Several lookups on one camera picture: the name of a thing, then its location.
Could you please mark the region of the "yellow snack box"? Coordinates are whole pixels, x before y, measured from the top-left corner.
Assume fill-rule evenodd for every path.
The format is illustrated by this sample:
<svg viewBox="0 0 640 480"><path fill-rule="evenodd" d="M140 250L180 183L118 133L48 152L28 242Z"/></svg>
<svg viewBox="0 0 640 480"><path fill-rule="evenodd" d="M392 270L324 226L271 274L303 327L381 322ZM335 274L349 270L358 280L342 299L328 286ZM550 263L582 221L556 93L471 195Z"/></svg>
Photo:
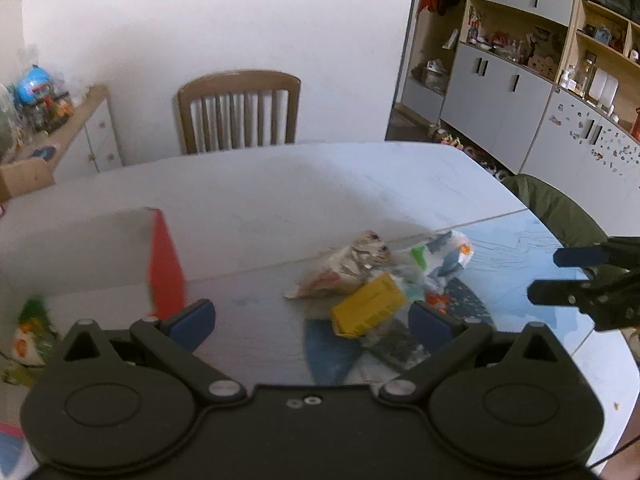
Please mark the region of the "yellow snack box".
<svg viewBox="0 0 640 480"><path fill-rule="evenodd" d="M347 339L360 338L391 318L406 301L392 276L381 274L331 310L333 333Z"/></svg>

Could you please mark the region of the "white grey orange plastic bag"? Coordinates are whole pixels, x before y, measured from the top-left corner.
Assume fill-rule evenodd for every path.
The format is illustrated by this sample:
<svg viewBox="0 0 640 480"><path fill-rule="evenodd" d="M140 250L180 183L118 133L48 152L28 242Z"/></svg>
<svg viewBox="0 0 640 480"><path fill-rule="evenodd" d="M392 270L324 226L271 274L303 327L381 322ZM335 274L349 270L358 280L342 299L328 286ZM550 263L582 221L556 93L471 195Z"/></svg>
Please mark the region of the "white grey orange plastic bag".
<svg viewBox="0 0 640 480"><path fill-rule="evenodd" d="M447 231L394 252L394 266L407 283L441 292L473 256L473 245L463 233Z"/></svg>

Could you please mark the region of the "silver foil snack bag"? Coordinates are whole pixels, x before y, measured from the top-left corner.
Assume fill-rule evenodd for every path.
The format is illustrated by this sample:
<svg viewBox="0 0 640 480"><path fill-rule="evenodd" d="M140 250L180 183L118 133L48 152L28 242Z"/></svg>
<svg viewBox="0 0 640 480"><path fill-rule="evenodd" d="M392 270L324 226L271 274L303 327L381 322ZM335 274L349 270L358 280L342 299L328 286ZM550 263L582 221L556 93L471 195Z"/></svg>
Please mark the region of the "silver foil snack bag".
<svg viewBox="0 0 640 480"><path fill-rule="evenodd" d="M367 231L349 245L329 252L284 296L294 300L349 295L389 262L390 248L378 234Z"/></svg>

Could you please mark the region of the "green cushioned chair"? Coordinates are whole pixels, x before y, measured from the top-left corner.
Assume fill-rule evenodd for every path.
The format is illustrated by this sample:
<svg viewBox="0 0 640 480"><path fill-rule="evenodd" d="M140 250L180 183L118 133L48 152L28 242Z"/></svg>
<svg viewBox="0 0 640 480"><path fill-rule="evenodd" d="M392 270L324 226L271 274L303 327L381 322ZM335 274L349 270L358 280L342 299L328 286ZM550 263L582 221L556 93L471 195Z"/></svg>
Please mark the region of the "green cushioned chair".
<svg viewBox="0 0 640 480"><path fill-rule="evenodd" d="M502 184L514 194L564 247L584 247L608 239L602 228L563 192L528 176L506 177Z"/></svg>

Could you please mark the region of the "small red orange wrapper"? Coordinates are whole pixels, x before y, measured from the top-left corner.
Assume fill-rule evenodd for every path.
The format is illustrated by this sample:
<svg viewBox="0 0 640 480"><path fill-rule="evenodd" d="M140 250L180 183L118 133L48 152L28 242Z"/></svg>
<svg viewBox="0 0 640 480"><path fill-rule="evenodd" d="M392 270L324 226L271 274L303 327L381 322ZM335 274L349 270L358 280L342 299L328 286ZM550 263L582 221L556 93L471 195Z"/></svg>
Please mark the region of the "small red orange wrapper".
<svg viewBox="0 0 640 480"><path fill-rule="evenodd" d="M424 296L425 303L439 310L442 313L449 311L450 296L448 294L436 294L436 292L427 292Z"/></svg>

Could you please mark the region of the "dark clear plastic packet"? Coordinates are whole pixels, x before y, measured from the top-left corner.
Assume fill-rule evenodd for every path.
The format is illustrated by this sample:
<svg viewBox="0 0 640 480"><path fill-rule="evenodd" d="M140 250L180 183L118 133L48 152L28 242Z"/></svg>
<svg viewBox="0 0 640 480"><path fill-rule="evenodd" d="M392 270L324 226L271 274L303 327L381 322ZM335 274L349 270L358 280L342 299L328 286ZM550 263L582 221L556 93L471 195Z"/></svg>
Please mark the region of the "dark clear plastic packet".
<svg viewBox="0 0 640 480"><path fill-rule="evenodd" d="M389 318L360 338L361 347L398 372L405 372L425 361L428 352L398 320Z"/></svg>

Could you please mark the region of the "red white cardboard box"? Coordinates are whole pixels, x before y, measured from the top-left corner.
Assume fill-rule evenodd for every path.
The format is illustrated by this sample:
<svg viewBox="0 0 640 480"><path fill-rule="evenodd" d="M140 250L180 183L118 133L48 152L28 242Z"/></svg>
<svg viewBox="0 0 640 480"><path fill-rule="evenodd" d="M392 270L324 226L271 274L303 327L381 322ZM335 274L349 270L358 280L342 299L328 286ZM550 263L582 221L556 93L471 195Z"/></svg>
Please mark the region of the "red white cardboard box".
<svg viewBox="0 0 640 480"><path fill-rule="evenodd" d="M1 305L16 315L41 296L65 332L81 318L122 328L186 306L186 280L163 211L100 214L1 244Z"/></svg>

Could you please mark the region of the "green orange snack packet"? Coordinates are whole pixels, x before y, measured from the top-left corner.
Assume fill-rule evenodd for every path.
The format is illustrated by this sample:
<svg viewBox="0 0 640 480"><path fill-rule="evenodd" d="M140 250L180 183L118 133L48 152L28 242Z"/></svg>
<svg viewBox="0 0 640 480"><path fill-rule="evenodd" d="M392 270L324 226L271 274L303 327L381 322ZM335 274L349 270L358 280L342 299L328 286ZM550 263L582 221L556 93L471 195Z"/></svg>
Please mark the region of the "green orange snack packet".
<svg viewBox="0 0 640 480"><path fill-rule="evenodd" d="M29 367L43 367L58 345L58 331L54 327L46 300L31 296L24 303L17 318L11 358Z"/></svg>

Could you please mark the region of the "white drawer sideboard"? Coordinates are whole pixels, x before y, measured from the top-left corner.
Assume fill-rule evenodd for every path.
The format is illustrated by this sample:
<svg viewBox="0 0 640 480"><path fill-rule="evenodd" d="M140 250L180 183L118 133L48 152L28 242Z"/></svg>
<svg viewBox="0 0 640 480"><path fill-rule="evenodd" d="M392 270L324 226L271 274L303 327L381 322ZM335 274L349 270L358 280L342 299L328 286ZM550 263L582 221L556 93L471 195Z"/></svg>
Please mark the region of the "white drawer sideboard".
<svg viewBox="0 0 640 480"><path fill-rule="evenodd" d="M122 166L105 86L92 87L68 121L50 134L39 133L32 144L20 148L13 159L35 148L56 147L51 160L55 184L94 176Z"/></svg>

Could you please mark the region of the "brown cardboard box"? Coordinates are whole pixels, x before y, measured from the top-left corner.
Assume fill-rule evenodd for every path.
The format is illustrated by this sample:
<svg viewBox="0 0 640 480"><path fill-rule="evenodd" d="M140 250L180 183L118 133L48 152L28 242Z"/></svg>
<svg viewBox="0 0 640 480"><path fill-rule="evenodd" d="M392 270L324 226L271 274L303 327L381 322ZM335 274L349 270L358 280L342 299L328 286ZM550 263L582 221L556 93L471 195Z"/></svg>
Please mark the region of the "brown cardboard box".
<svg viewBox="0 0 640 480"><path fill-rule="evenodd" d="M54 165L51 160L55 155L56 147L48 145L26 151L14 162L3 164L0 185L2 203L54 185Z"/></svg>

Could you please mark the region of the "brown wooden chair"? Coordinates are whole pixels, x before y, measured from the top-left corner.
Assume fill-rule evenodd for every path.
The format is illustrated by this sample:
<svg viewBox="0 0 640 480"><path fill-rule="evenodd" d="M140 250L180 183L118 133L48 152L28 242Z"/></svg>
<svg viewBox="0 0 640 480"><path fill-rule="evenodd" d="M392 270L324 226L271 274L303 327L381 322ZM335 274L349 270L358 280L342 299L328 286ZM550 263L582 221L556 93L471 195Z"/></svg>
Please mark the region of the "brown wooden chair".
<svg viewBox="0 0 640 480"><path fill-rule="evenodd" d="M293 144L302 81L276 70L198 77L177 92L186 154Z"/></svg>

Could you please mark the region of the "grey wooden wall cabinet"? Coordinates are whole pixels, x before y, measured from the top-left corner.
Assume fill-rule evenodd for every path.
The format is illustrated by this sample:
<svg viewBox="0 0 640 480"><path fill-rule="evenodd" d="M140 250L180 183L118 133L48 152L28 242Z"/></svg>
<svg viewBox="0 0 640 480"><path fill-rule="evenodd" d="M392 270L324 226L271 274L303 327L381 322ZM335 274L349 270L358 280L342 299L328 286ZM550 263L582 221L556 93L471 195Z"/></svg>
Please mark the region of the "grey wooden wall cabinet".
<svg viewBox="0 0 640 480"><path fill-rule="evenodd" d="M639 229L639 0L412 0L396 107Z"/></svg>

